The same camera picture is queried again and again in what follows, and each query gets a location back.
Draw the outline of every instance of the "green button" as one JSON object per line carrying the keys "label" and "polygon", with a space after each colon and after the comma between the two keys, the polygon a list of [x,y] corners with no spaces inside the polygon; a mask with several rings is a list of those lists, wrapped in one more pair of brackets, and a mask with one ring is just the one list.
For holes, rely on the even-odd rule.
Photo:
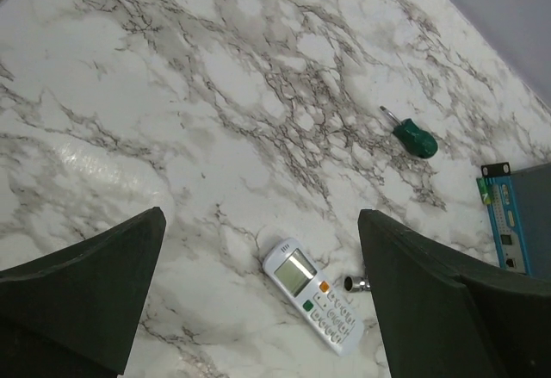
{"label": "green button", "polygon": [[304,307],[305,311],[309,312],[313,308],[313,303],[311,301],[306,301],[302,307]]}

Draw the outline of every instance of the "screwdriver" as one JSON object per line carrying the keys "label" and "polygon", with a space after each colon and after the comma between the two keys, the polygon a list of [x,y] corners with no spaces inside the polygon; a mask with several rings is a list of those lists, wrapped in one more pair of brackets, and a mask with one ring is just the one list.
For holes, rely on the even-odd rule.
{"label": "screwdriver", "polygon": [[396,116],[381,105],[381,111],[385,113],[395,124],[393,134],[400,140],[412,156],[419,158],[431,158],[438,151],[438,143],[427,131],[422,130],[411,118],[400,121]]}

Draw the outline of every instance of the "metal socket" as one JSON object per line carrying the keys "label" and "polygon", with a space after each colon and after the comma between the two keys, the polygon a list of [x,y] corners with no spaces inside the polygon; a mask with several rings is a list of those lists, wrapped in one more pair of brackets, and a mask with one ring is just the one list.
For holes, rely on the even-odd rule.
{"label": "metal socket", "polygon": [[344,289],[347,292],[369,292],[371,285],[367,277],[346,276],[344,278]]}

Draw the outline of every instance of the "marble countertop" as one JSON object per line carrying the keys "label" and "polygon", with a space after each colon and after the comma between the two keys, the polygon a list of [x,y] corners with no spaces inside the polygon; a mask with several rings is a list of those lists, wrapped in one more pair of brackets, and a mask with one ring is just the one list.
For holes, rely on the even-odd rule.
{"label": "marble countertop", "polygon": [[[7,0],[0,269],[152,206],[163,250],[126,377],[388,377],[263,274],[298,238],[336,285],[377,208],[496,262],[479,166],[551,159],[551,116],[447,0]],[[405,155],[378,107],[440,145]]]}

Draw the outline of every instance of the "remote control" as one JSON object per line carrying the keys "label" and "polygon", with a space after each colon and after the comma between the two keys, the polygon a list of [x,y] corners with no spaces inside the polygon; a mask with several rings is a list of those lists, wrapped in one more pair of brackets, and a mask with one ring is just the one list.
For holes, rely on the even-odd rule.
{"label": "remote control", "polygon": [[310,326],[340,356],[360,343],[363,323],[296,239],[280,242],[263,269]]}

